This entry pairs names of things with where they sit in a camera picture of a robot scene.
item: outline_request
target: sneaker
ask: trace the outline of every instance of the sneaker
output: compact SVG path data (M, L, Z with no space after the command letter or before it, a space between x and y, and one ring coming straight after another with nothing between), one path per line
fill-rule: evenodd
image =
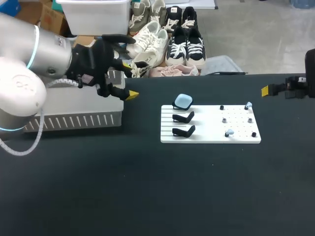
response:
M198 69L201 69L206 63L206 52L202 36L198 29L192 28L189 31L186 50L186 65L195 65Z
M133 38L136 40L134 44L127 44L128 55L131 58L135 58L139 53L144 52L151 42L151 34L157 34L161 29L161 26L156 21L147 23L138 34Z
M157 61L153 65L153 67L159 66L163 60L166 52L166 48L168 45L168 35L166 30L161 29L157 35L151 35L152 40L150 45L148 46L146 52L154 51L157 54Z
M166 5L164 0L155 0L150 11L150 21L157 21L162 26L165 25Z
M150 7L150 0L141 0L131 4L133 15L129 21L130 35L134 36L148 23Z
M183 13L182 27L185 28L187 31L193 27L198 28L197 13L192 6L186 7Z
M157 61L157 55L155 52L143 52L135 57L130 63L130 71L126 71L127 78L141 78L148 70L150 70Z
M197 76L199 71L194 65L192 67L184 65L172 65L167 67L157 67L150 69L149 77L173 77L173 76Z
M169 7L166 9L165 29L168 36L171 36L177 26L182 24L182 9L178 6Z
M166 65L185 65L186 36L182 27L177 27L169 40L165 56Z

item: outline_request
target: black tabletop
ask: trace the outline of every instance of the black tabletop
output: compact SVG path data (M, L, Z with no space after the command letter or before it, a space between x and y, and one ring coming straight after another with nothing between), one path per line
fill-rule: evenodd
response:
M260 92L287 76L128 80L140 95L121 127L45 134L24 157L1 151L0 235L314 235L315 99ZM195 105L250 101L261 143L162 144L161 105L179 93Z

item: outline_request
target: white pegboard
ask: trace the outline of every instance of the white pegboard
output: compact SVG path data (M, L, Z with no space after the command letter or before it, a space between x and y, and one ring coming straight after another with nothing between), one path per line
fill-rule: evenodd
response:
M163 105L161 108L161 142L183 144L259 144L260 133L252 107L244 109L244 105L224 105L224 110L218 106L191 106L188 111L173 109L172 105ZM187 117L190 112L195 115L190 123L174 122L172 115ZM196 130L189 138L174 136L173 128L188 131L195 125ZM225 137L228 129L234 131L233 135Z

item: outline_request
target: white plastic bin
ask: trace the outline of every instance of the white plastic bin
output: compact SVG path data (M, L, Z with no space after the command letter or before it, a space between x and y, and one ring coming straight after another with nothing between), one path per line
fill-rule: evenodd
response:
M56 0L73 35L127 34L130 0Z

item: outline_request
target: yellow tag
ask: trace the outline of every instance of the yellow tag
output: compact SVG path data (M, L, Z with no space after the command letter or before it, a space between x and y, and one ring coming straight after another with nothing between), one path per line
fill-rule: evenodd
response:
M263 87L263 88L261 89L261 96L262 96L262 97L267 96L268 93L269 93L268 86Z
M127 101L127 100L132 100L132 99L134 99L135 97L137 97L138 95L139 95L138 92L129 90L129 97L126 99L126 101Z
M131 69L131 67L128 64L124 63L124 62L123 62L123 65L124 65L124 67L127 67L127 68Z

